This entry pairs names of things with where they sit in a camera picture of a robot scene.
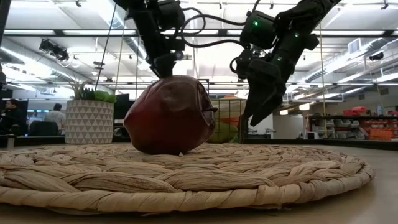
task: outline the woven placemat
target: woven placemat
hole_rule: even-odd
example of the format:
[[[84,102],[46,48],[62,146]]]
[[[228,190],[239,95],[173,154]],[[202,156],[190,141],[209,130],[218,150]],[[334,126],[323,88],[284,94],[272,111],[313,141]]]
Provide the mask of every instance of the woven placemat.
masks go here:
[[[204,144],[151,156],[130,144],[44,146],[0,152],[0,203],[74,214],[274,208],[373,177],[361,159],[314,147]]]

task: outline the geometric patterned pot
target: geometric patterned pot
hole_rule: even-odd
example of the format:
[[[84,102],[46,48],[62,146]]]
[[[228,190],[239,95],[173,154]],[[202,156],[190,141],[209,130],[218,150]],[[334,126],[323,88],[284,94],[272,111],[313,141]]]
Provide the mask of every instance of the geometric patterned pot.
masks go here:
[[[114,103],[71,100],[67,103],[67,144],[109,144],[113,136]]]

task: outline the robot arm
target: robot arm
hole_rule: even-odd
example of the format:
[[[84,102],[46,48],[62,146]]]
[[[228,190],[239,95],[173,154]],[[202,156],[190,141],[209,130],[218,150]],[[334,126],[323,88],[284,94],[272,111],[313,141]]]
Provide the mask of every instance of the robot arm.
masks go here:
[[[159,78],[171,77],[175,62],[181,58],[185,48],[184,40],[176,38],[185,23],[180,2],[114,1],[127,10],[126,19],[134,19],[151,69]],[[252,47],[246,47],[234,59],[237,67],[234,69],[231,66],[231,69],[240,79],[247,79],[249,82],[244,115],[247,118],[253,115],[252,126],[260,123],[281,105],[286,91],[285,84],[294,73],[304,49],[313,50],[319,44],[316,35],[311,34],[312,31],[340,1],[301,0],[295,7],[281,12],[276,18],[260,11],[248,12],[240,43],[242,46]],[[161,33],[173,28],[176,32],[172,37]],[[260,57],[256,53],[258,48],[273,50]]]

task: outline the red apple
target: red apple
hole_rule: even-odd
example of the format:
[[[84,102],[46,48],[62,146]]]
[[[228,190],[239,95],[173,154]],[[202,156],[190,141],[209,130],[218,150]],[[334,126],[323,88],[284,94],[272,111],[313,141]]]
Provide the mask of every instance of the red apple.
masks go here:
[[[148,86],[131,106],[124,126],[137,150],[178,155],[211,137],[216,111],[197,79],[175,75]]]

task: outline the green plant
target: green plant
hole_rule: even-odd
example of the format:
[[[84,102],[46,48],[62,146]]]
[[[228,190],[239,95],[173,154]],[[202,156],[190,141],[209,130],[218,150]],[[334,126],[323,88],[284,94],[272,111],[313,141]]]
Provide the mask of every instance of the green plant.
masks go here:
[[[74,96],[74,100],[96,100],[107,103],[115,103],[116,95],[110,95],[108,92],[85,88],[87,84],[93,84],[92,81],[84,81],[80,83],[79,80],[75,78],[71,78],[68,80],[69,85],[72,87]]]
[[[82,97],[84,97],[83,92],[85,92],[87,90],[87,88],[85,90],[85,85],[91,84],[91,82],[85,81],[83,83],[79,83],[79,81],[76,79],[72,79],[72,81],[68,81],[68,82],[74,92],[73,99],[74,100],[84,100],[84,99],[82,99]]]
[[[94,92],[96,101],[103,101],[107,103],[116,103],[116,95],[110,95],[109,93],[101,90]]]

